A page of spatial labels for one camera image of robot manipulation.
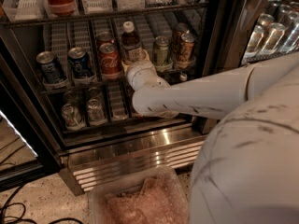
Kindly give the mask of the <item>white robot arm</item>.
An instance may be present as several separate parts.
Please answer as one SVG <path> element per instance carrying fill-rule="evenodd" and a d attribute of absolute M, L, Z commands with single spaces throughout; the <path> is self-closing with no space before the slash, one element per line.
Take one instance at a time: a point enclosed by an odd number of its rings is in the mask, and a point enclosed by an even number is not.
<path fill-rule="evenodd" d="M 189 224 L 299 224 L 299 53 L 169 85 L 126 73 L 141 115 L 215 119 L 192 168 Z"/>

